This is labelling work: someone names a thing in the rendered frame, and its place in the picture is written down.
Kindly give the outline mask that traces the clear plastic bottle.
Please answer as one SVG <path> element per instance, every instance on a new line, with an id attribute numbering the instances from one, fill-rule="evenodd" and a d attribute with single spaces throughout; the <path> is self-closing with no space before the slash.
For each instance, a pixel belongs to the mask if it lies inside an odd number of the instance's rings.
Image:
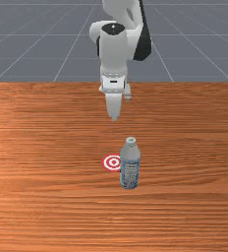
<path id="1" fill-rule="evenodd" d="M 140 178 L 141 152 L 135 137 L 128 137 L 120 152 L 120 185 L 135 189 Z"/>

